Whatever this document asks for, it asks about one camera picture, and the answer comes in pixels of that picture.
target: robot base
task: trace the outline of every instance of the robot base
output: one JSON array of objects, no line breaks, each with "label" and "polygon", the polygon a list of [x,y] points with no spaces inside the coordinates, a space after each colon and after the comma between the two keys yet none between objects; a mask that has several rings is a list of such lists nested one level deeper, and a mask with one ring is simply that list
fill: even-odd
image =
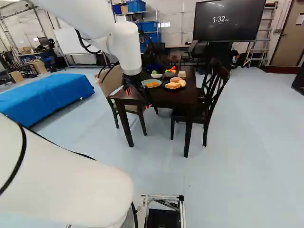
[{"label": "robot base", "polygon": [[[184,196],[141,195],[135,197],[138,228],[186,228]],[[120,228],[134,228],[132,208]]]}]

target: blue mattress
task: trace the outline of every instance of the blue mattress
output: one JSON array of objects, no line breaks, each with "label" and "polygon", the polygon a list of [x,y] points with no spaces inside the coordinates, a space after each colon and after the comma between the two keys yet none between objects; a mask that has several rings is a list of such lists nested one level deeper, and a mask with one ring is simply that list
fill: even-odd
[{"label": "blue mattress", "polygon": [[75,100],[94,94],[85,75],[55,74],[0,94],[0,112],[30,127]]}]

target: ladder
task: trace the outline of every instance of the ladder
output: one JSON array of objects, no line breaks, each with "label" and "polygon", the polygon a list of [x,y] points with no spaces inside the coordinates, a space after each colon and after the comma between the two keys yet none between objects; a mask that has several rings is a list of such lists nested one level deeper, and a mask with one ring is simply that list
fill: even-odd
[{"label": "ladder", "polygon": [[[262,66],[264,62],[267,62],[269,45],[270,45],[270,37],[271,37],[271,25],[275,16],[275,10],[277,9],[278,1],[275,1],[273,4],[266,4],[264,7],[265,11],[271,11],[271,16],[269,18],[262,18],[261,21],[269,21],[267,28],[259,28],[259,32],[266,32],[266,38],[256,38],[255,41],[249,42],[247,51],[246,51],[246,60],[243,66],[250,67],[251,61],[259,61],[259,67]],[[256,49],[257,43],[263,43],[263,47],[261,49]],[[261,53],[260,57],[254,57],[254,53]]]},{"label": "ladder", "polygon": [[6,26],[3,18],[0,18],[0,28],[4,32],[8,42],[10,44],[10,49],[8,51],[12,51],[16,65],[21,66],[22,64],[21,64],[20,58],[18,57],[18,54],[19,54],[18,47],[17,47],[16,43],[14,42],[13,37],[11,36],[9,29]]}]

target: dining table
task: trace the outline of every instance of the dining table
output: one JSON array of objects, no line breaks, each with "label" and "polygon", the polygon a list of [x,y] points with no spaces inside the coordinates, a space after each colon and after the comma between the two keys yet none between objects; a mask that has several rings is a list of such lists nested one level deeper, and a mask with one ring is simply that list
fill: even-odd
[{"label": "dining table", "polygon": [[[152,104],[158,108],[179,108],[186,112],[186,133],[184,157],[188,157],[189,146],[192,132],[192,119],[195,106],[198,103],[198,92],[196,86],[195,69],[192,66],[182,66],[180,71],[186,72],[186,86],[178,90],[166,89],[163,86],[148,89]],[[142,72],[142,80],[149,79],[149,74]],[[120,89],[114,95],[109,96],[116,103],[117,111],[121,119],[123,130],[130,147],[134,147],[134,142],[128,122],[125,105],[145,106],[146,102],[143,96],[136,90],[132,89],[130,95],[127,95],[123,89]]]}]

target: door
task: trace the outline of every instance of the door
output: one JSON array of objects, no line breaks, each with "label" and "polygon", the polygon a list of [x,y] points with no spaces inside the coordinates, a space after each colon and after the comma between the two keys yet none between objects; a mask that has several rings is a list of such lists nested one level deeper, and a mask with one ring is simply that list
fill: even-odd
[{"label": "door", "polygon": [[296,25],[304,13],[304,1],[294,0],[276,52],[270,63],[273,66],[297,67],[304,50],[304,23]]}]

